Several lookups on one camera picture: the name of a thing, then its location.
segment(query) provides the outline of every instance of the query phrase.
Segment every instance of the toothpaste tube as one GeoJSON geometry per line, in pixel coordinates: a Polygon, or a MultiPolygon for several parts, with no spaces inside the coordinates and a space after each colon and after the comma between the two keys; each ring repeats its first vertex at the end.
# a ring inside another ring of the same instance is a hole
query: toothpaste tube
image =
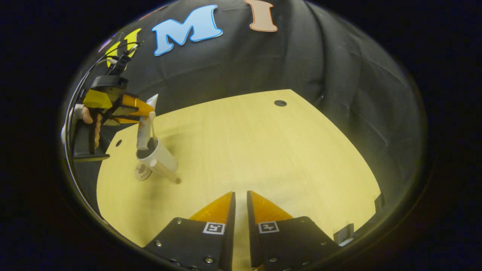
{"type": "MultiPolygon", "coordinates": [[[[154,110],[156,110],[156,103],[157,103],[158,94],[152,96],[149,100],[146,101],[148,105],[150,105],[154,110]]],[[[147,150],[147,143],[150,140],[150,121],[149,117],[140,117],[139,118],[139,128],[137,129],[137,149],[139,150],[147,150]]]]}

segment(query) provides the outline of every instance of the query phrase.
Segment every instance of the paper cup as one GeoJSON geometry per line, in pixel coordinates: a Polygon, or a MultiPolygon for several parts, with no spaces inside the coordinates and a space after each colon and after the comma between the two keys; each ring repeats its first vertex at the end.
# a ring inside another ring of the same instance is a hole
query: paper cup
{"type": "Polygon", "coordinates": [[[152,168],[149,164],[153,158],[161,162],[170,171],[175,172],[177,170],[176,158],[166,149],[159,138],[157,139],[157,148],[154,148],[154,140],[151,137],[147,143],[147,150],[138,149],[135,155],[142,164],[151,170],[152,168]]]}

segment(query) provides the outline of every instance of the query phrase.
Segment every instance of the black holder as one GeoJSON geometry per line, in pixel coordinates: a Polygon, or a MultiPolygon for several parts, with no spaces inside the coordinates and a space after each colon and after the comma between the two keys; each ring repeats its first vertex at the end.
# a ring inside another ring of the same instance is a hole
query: black holder
{"type": "Polygon", "coordinates": [[[249,192],[248,220],[252,268],[298,270],[340,249],[309,217],[255,224],[249,192]]]}
{"type": "Polygon", "coordinates": [[[94,79],[90,89],[106,93],[110,101],[115,103],[125,93],[128,83],[119,75],[101,75],[94,79]]]}
{"type": "Polygon", "coordinates": [[[383,206],[385,206],[385,197],[381,193],[375,200],[375,213],[380,213],[383,206]]]}
{"type": "Polygon", "coordinates": [[[128,56],[128,51],[124,51],[120,57],[114,59],[117,60],[117,63],[110,66],[109,70],[107,70],[107,75],[120,75],[124,72],[129,61],[131,61],[131,58],[128,56]]]}
{"type": "Polygon", "coordinates": [[[351,241],[350,239],[353,240],[354,228],[355,228],[355,225],[351,223],[346,225],[338,232],[335,232],[335,234],[333,234],[333,239],[335,240],[335,243],[337,243],[340,246],[344,246],[345,244],[351,241]]]}
{"type": "Polygon", "coordinates": [[[144,248],[188,270],[231,271],[235,209],[232,193],[226,224],[176,217],[144,248]]]}
{"type": "Polygon", "coordinates": [[[76,123],[75,138],[73,141],[74,162],[93,162],[110,157],[108,154],[95,153],[95,124],[97,122],[97,114],[99,111],[96,109],[89,110],[93,122],[91,124],[86,124],[82,120],[79,120],[76,123]]]}

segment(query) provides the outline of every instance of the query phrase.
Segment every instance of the blue letter m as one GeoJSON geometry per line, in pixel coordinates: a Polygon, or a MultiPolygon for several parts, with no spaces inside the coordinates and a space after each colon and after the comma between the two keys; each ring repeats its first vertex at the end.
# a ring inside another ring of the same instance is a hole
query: blue letter m
{"type": "Polygon", "coordinates": [[[195,9],[189,14],[183,24],[172,19],[164,21],[152,28],[156,32],[157,49],[154,55],[161,55],[172,50],[174,45],[169,43],[169,36],[179,45],[186,42],[191,28],[194,28],[191,41],[201,41],[221,36],[223,31],[216,27],[213,12],[217,5],[208,5],[195,9]]]}

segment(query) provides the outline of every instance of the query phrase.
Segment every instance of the light wood tabletop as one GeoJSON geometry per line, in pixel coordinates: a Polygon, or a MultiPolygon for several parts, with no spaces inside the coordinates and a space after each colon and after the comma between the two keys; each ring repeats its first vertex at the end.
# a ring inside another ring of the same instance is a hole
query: light wood tabletop
{"type": "Polygon", "coordinates": [[[181,183],[154,173],[135,178],[137,125],[114,136],[97,180],[102,217],[141,247],[174,217],[189,218],[229,191],[236,192],[235,271],[250,268],[248,190],[293,217],[310,217],[331,238],[350,223],[357,230],[375,214],[380,188],[363,157],[292,90],[194,105],[157,116],[154,125],[178,161],[181,183]]]}

